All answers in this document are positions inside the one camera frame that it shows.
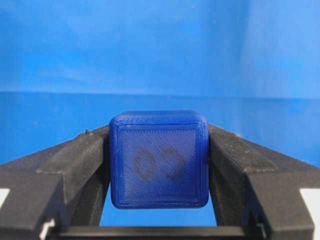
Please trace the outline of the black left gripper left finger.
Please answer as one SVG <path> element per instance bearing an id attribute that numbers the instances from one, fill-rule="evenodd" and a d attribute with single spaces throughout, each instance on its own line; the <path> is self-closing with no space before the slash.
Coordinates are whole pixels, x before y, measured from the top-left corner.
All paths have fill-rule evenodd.
<path id="1" fill-rule="evenodd" d="M 0 166 L 0 237 L 39 240 L 51 228 L 98 226 L 109 177 L 109 127 Z"/>

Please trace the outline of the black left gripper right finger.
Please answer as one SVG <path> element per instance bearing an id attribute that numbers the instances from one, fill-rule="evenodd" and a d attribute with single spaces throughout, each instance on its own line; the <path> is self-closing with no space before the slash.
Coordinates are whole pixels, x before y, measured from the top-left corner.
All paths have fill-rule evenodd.
<path id="1" fill-rule="evenodd" d="M 320 237 L 320 169 L 209 126 L 209 190 L 219 226 L 265 240 Z"/>

